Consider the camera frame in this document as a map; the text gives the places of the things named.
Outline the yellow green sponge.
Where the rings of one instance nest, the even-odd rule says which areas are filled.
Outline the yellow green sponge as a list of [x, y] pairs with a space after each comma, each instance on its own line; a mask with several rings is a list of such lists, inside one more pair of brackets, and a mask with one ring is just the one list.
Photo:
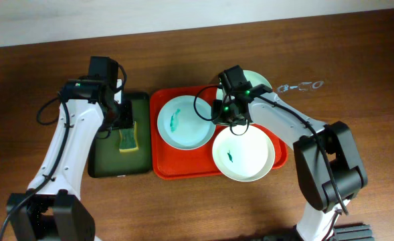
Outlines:
[[133, 126], [119, 130], [119, 151], [121, 153], [133, 152], [139, 149], [137, 140], [137, 122], [133, 122]]

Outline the white plate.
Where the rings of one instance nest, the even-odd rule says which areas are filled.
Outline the white plate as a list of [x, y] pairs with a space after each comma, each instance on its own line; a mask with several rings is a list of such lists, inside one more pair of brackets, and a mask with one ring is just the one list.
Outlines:
[[213, 161], [224, 176], [240, 182], [256, 181], [274, 167], [274, 144], [260, 125], [223, 129], [214, 139]]

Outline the light blue plate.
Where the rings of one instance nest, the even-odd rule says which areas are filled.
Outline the light blue plate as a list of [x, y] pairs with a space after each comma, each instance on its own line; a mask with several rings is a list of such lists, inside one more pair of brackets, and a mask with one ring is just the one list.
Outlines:
[[201, 98], [178, 96], [163, 105], [156, 117], [158, 132], [169, 146], [194, 150], [204, 146], [214, 135], [215, 125], [208, 120], [211, 106]]

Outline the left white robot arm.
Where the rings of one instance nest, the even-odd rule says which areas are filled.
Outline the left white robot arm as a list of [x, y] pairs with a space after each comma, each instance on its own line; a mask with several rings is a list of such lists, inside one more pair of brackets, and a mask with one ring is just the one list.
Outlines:
[[123, 118], [118, 96], [126, 80], [87, 76], [58, 92], [59, 115], [46, 156], [23, 193], [7, 200], [7, 226], [17, 240], [97, 240], [94, 218], [81, 202], [81, 184], [92, 142]]

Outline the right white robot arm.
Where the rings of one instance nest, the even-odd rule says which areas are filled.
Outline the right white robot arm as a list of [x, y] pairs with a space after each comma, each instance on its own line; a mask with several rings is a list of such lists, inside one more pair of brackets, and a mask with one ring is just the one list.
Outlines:
[[347, 204], [368, 183], [349, 127], [314, 120], [265, 90], [233, 91], [215, 100], [212, 117], [229, 127], [254, 123], [273, 132], [294, 152], [298, 184], [306, 199], [303, 217], [284, 234], [264, 240], [373, 240], [369, 225], [335, 226]]

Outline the dark green tray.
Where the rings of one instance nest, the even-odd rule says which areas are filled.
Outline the dark green tray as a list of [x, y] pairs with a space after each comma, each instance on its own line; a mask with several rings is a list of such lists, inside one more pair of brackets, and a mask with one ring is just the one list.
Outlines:
[[149, 95], [146, 92], [129, 92], [124, 93], [123, 98], [132, 103], [138, 150], [120, 152], [118, 130], [98, 133], [88, 156], [90, 177], [135, 175], [147, 173], [152, 169]]

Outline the red plastic tray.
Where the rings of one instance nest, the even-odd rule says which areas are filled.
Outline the red plastic tray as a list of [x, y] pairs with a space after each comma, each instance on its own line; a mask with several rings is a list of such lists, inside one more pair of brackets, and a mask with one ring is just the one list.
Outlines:
[[150, 99], [151, 146], [153, 156], [153, 169], [162, 179], [186, 179], [192, 177], [205, 177], [219, 175], [212, 157], [212, 146], [216, 136], [227, 127], [215, 126], [212, 138], [202, 147], [194, 150], [179, 150], [166, 144], [157, 129], [156, 117], [159, 111], [171, 99], [191, 95], [201, 98], [210, 106], [216, 99], [216, 91], [210, 86], [191, 86], [181, 88], [168, 88], [155, 92]]

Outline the mint green plate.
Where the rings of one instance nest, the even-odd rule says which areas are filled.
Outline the mint green plate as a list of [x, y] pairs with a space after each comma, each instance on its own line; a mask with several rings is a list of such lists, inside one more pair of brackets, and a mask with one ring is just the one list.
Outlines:
[[[272, 85], [261, 74], [251, 71], [251, 70], [244, 70], [243, 73], [244, 73], [244, 76], [246, 77], [247, 81], [251, 82], [252, 86], [257, 86], [259, 84], [263, 84], [265, 86], [272, 88]], [[215, 98], [217, 100], [223, 99], [223, 89], [222, 88], [217, 89]]]

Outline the white marking on table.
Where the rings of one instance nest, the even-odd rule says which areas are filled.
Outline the white marking on table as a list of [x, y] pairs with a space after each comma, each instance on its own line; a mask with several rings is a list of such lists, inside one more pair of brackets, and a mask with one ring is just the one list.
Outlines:
[[278, 93], [285, 93], [285, 92], [292, 91], [292, 90], [307, 92], [307, 91], [318, 90], [322, 86], [324, 86], [323, 80], [319, 80], [319, 81], [315, 81], [315, 82], [301, 82], [301, 83], [295, 84], [295, 85], [284, 84], [284, 85], [277, 87], [277, 92]]

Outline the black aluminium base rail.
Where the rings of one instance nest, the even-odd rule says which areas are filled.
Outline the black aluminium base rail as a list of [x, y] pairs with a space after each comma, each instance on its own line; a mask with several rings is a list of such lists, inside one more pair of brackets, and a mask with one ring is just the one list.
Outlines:
[[[268, 235], [254, 240], [262, 241], [301, 241], [297, 231], [282, 235]], [[338, 226], [332, 229], [331, 235], [326, 238], [328, 241], [375, 241], [373, 231], [370, 225], [350, 224]]]

